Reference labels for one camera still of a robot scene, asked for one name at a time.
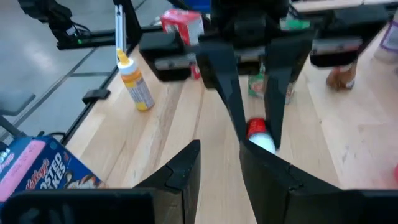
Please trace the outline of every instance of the white bottle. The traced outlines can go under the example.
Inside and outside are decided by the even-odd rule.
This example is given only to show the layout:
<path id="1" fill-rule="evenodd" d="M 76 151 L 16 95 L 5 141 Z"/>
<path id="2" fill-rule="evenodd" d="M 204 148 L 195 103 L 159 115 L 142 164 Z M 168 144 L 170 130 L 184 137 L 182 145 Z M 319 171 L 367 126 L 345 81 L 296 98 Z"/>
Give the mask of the white bottle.
<path id="1" fill-rule="evenodd" d="M 389 24 L 374 57 L 384 63 L 398 63 L 398 11 Z"/>
<path id="2" fill-rule="evenodd" d="M 267 150 L 272 154 L 276 154 L 276 147 L 272 136 L 266 128 L 266 123 L 263 118 L 253 118 L 248 121 L 248 139 L 254 144 Z"/>
<path id="3" fill-rule="evenodd" d="M 274 140 L 272 139 L 271 135 L 268 133 L 253 134 L 249 138 L 249 141 L 262 147 L 263 149 L 269 151 L 270 153 L 272 153 L 274 155 L 276 154 Z"/>
<path id="4" fill-rule="evenodd" d="M 153 107 L 155 101 L 142 77 L 141 71 L 133 60 L 121 50 L 118 52 L 118 68 L 124 85 L 129 91 L 139 111 L 147 111 Z"/>

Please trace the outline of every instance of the black clamp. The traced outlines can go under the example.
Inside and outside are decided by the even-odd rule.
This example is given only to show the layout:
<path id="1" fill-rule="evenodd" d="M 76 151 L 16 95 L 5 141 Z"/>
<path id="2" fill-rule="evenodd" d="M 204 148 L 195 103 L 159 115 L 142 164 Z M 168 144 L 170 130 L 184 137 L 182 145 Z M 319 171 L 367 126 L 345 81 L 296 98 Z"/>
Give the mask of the black clamp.
<path id="1" fill-rule="evenodd" d="M 105 100 L 111 94 L 111 92 L 107 89 L 97 89 L 97 90 L 90 90 L 86 93 L 86 95 L 81 99 L 83 100 L 84 104 L 87 105 L 91 102 L 96 102 L 97 100 Z"/>

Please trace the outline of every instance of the kellogg's frosted flakes box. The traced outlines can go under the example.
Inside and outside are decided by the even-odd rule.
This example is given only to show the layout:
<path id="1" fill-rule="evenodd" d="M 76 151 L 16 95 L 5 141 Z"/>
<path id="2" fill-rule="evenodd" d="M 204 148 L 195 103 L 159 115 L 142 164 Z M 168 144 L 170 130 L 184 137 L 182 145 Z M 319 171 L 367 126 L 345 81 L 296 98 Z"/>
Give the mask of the kellogg's frosted flakes box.
<path id="1" fill-rule="evenodd" d="M 0 151 L 0 209 L 22 190 L 101 187 L 104 183 L 51 136 L 19 138 Z"/>

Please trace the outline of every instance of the wooden tabletop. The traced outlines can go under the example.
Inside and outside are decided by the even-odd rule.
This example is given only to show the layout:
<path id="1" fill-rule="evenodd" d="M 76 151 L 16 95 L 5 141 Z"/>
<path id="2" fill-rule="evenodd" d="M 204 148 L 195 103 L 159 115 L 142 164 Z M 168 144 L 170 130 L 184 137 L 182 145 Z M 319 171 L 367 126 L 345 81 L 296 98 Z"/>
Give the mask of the wooden tabletop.
<path id="1" fill-rule="evenodd" d="M 398 164 L 398 75 L 396 66 L 373 58 L 379 36 L 358 62 L 351 91 L 325 85 L 330 70 L 307 61 L 285 108 L 278 156 L 344 189 L 396 189 Z M 161 83 L 137 49 L 155 99 L 147 112 L 135 109 L 121 79 L 99 101 L 67 148 L 112 188 L 131 188 L 164 165 L 192 139 L 201 140 L 201 186 L 196 223 L 255 223 L 244 188 L 238 140 L 216 91 L 201 80 Z M 261 99 L 241 91 L 247 118 L 264 116 Z"/>

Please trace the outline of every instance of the red box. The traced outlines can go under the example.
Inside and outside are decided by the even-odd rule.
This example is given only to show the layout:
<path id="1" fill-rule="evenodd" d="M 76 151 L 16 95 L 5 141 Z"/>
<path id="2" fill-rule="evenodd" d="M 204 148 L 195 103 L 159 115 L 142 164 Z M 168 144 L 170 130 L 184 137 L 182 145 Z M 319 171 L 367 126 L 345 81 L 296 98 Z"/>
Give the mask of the red box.
<path id="1" fill-rule="evenodd" d="M 199 44 L 198 36 L 204 33 L 203 21 L 198 12 L 169 9 L 160 17 L 160 21 L 165 32 L 178 31 L 187 45 Z M 191 76 L 194 79 L 201 76 L 196 65 L 191 66 Z"/>

